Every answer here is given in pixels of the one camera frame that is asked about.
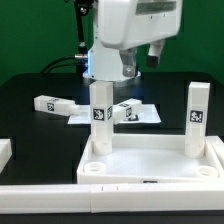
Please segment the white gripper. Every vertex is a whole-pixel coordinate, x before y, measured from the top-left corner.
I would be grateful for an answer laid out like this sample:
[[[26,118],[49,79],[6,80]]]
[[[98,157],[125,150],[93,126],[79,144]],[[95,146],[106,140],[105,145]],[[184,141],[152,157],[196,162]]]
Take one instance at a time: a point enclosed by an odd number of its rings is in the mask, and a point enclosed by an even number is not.
[[[159,66],[162,39],[179,32],[182,5],[183,0],[98,1],[99,40],[106,48],[120,50],[125,77],[137,75],[137,49],[133,47],[150,43],[146,64]]]

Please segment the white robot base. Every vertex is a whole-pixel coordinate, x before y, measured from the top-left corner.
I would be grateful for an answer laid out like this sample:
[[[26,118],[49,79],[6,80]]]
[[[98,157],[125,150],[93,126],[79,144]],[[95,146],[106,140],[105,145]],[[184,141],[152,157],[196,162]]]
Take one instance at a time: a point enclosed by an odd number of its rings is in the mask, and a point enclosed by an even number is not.
[[[136,83],[141,76],[137,72],[135,77],[125,77],[123,75],[123,64],[119,51],[105,48],[98,39],[97,23],[93,22],[93,45],[88,50],[88,66],[83,73],[83,78],[91,80],[111,81],[116,87],[125,87]]]

